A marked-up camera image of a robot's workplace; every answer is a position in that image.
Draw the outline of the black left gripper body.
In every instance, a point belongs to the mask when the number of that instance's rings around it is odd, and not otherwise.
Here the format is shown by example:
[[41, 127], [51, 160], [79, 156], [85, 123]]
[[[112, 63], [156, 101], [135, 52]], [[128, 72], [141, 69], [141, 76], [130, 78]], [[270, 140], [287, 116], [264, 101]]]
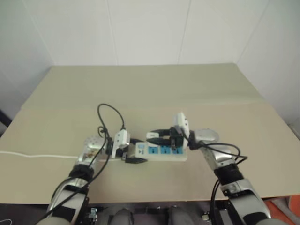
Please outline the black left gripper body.
[[135, 162], [135, 139], [130, 139], [129, 145], [122, 149], [121, 159], [125, 163]]

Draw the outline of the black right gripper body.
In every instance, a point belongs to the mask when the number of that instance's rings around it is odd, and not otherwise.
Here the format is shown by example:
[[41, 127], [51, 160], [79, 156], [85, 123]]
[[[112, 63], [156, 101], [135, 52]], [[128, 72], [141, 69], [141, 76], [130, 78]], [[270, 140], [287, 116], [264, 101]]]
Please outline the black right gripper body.
[[169, 139], [171, 141], [171, 149], [183, 147], [185, 141], [184, 130], [180, 127], [170, 127]]

